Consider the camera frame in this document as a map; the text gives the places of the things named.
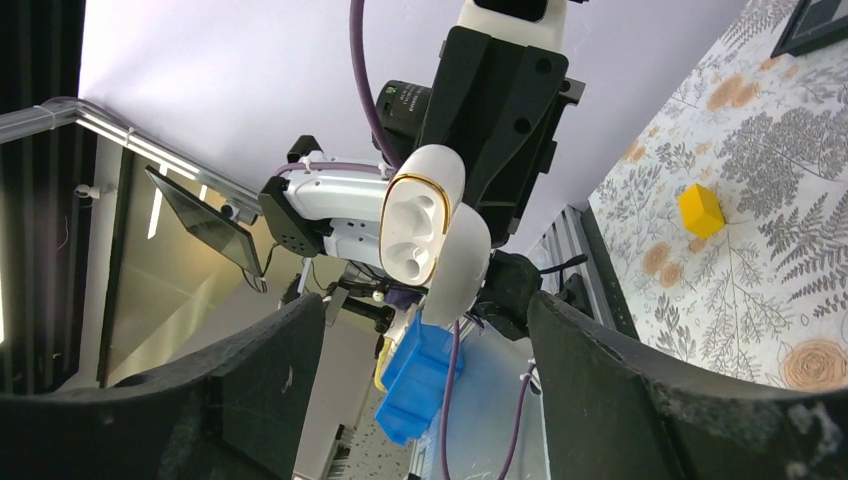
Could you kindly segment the floral table mat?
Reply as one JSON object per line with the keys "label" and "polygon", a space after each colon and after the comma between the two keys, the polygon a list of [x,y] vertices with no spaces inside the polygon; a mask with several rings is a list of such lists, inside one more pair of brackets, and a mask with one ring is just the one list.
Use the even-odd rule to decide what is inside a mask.
{"label": "floral table mat", "polygon": [[[640,340],[720,374],[847,384],[847,46],[772,58],[791,1],[751,1],[589,204]],[[725,226],[682,225],[700,184]]]}

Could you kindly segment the blue bin background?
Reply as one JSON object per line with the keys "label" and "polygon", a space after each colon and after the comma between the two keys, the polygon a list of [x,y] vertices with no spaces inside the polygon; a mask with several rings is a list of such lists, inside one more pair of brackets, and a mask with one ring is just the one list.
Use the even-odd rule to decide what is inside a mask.
{"label": "blue bin background", "polygon": [[454,335],[420,317],[413,318],[381,377],[387,392],[375,420],[398,445],[420,438],[439,411],[453,350]]}

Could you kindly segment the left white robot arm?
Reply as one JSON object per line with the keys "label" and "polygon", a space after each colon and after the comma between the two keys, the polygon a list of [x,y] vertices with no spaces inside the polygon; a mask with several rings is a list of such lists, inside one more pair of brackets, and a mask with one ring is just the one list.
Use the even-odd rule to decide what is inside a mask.
{"label": "left white robot arm", "polygon": [[273,238],[413,286],[431,281],[463,208],[485,223],[491,247],[506,244],[550,169],[564,109],[583,95],[568,67],[560,53],[452,28],[431,85],[392,80],[376,100],[400,164],[338,160],[299,137],[259,194]]}

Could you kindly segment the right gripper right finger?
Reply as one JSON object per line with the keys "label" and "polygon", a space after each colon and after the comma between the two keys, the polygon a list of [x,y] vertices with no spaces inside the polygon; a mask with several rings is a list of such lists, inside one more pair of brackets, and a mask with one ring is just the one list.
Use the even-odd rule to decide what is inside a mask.
{"label": "right gripper right finger", "polygon": [[717,374],[539,292],[528,309],[554,479],[843,479],[847,394]]}

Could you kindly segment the dark monitor background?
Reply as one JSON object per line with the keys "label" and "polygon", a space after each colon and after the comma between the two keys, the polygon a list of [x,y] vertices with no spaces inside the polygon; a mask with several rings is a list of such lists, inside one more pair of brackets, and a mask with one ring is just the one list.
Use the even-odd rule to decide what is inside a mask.
{"label": "dark monitor background", "polygon": [[251,275],[262,275],[255,243],[248,230],[153,167],[147,166],[145,173],[188,233]]}

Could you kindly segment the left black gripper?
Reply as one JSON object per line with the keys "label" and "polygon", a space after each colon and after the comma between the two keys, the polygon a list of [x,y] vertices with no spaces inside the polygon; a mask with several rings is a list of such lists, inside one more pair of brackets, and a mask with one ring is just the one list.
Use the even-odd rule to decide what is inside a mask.
{"label": "left black gripper", "polygon": [[462,200],[505,245],[536,179],[548,171],[553,135],[569,99],[569,61],[465,27],[447,36],[416,144],[455,151],[465,166]]}

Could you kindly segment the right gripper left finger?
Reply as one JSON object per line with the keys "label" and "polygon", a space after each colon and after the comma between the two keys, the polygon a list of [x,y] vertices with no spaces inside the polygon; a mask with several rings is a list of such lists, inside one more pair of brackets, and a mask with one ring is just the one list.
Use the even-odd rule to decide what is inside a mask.
{"label": "right gripper left finger", "polygon": [[1,398],[5,479],[289,479],[324,340],[306,294],[109,388]]}

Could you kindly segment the yellow block near arm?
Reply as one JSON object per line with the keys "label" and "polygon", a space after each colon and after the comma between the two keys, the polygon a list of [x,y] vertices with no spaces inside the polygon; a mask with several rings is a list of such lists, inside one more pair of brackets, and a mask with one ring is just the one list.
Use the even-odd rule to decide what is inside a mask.
{"label": "yellow block near arm", "polygon": [[717,196],[703,185],[688,187],[678,197],[678,205],[683,227],[701,239],[708,239],[726,224]]}

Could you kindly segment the white earbud charging case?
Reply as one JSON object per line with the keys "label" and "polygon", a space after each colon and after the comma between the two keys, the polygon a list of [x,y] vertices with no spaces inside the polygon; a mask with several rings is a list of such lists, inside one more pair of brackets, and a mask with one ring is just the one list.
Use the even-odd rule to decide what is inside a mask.
{"label": "white earbud charging case", "polygon": [[489,228],[463,202],[465,182],[460,155],[430,144],[410,155],[384,196],[379,260],[393,279],[428,290],[427,325],[447,327],[470,310],[489,265]]}

